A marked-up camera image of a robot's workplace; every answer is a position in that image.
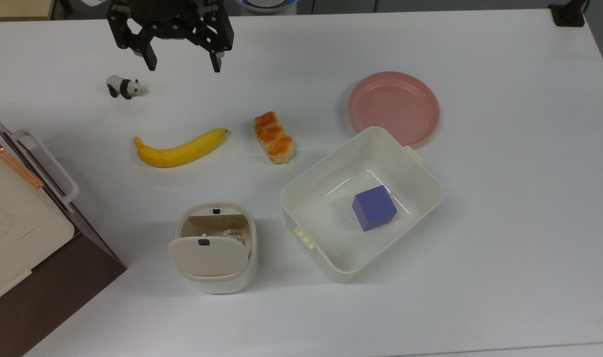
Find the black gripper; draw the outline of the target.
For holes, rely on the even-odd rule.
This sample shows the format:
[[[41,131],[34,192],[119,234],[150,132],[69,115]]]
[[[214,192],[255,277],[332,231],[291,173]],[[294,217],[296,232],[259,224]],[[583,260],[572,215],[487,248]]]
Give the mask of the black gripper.
[[[128,25],[130,15],[141,27],[138,34]],[[157,65],[153,38],[199,40],[215,73],[221,71],[222,58],[234,42],[227,10],[217,0],[127,0],[127,5],[111,5],[107,20],[116,45],[132,49],[151,71]]]

